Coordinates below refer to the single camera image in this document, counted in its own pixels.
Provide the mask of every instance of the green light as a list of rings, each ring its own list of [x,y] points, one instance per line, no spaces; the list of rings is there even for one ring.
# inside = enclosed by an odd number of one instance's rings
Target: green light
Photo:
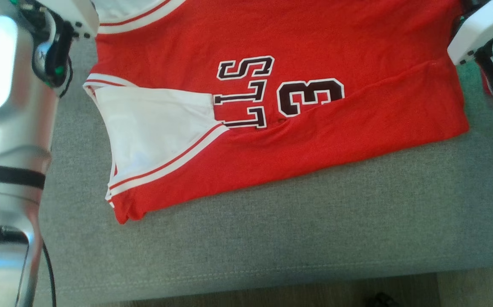
[[[62,75],[62,74],[64,74],[64,72],[65,72],[65,67],[64,66],[59,66],[59,67],[55,68],[55,73],[57,75]]]

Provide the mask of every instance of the black band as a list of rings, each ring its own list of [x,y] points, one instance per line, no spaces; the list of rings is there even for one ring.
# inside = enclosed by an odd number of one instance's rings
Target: black band
[[[0,183],[37,187],[43,190],[46,176],[30,169],[0,166]]]

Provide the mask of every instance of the gray fabric surface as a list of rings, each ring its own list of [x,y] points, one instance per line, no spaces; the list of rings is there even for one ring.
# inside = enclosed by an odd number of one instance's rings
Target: gray fabric surface
[[[60,306],[493,266],[493,99],[459,68],[471,132],[195,200],[121,226],[104,202],[110,145],[77,43],[40,209]],[[50,303],[45,262],[36,306]]]

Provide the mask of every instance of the red basketball jersey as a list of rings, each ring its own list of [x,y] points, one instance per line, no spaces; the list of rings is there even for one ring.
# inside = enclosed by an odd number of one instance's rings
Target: red basketball jersey
[[[459,4],[99,6],[85,89],[110,136],[118,221],[466,132],[447,56]]]

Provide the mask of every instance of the red stripe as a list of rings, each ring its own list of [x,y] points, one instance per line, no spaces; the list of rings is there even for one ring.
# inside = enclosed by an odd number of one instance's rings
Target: red stripe
[[[207,133],[205,133],[197,142],[195,142],[195,144],[193,144],[192,146],[190,146],[190,148],[188,148],[186,151],[184,151],[183,153],[181,153],[178,157],[172,159],[171,161],[165,163],[164,165],[158,167],[157,169],[154,169],[153,171],[150,171],[149,173],[145,173],[143,175],[139,175],[139,176],[135,176],[135,177],[131,177],[129,179],[125,179],[124,181],[121,181],[119,183],[116,183],[115,185],[112,185],[110,186],[110,190],[112,190],[113,188],[116,188],[117,186],[120,186],[124,183],[127,183],[131,180],[135,180],[135,179],[139,179],[139,178],[143,178],[143,177],[146,177],[146,176],[149,176],[149,175],[152,175],[153,173],[157,172],[157,171],[160,171],[162,169],[164,169],[165,167],[168,167],[169,165],[171,165],[172,163],[176,162],[176,160],[182,158],[184,155],[186,155],[188,152],[190,152],[195,146],[199,145],[199,143],[201,141],[203,141],[205,138],[207,138],[207,136],[209,134],[211,134],[212,131],[214,131],[216,128],[220,127],[220,126],[223,126],[223,124],[217,124],[215,125],[214,127],[212,127]]]
[[[121,26],[121,25],[125,25],[126,23],[131,23],[135,20],[138,20],[140,18],[143,18],[144,16],[147,16],[147,15],[150,15],[151,13],[159,10],[161,8],[161,6],[164,6],[165,4],[167,4],[168,2],[170,2],[170,0],[165,0],[163,1],[161,4],[159,4],[158,6],[156,6],[155,8],[139,15],[139,16],[136,16],[136,17],[133,17],[131,19],[127,19],[125,21],[120,21],[119,23],[101,23],[101,26],[102,27],[106,27],[106,26]]]
[[[98,80],[98,78],[89,78],[85,80],[85,83],[87,82],[100,82],[100,83],[106,83],[108,85],[115,85],[115,86],[125,86],[119,83],[114,83],[114,82],[109,82],[109,81],[104,81],[104,80]]]

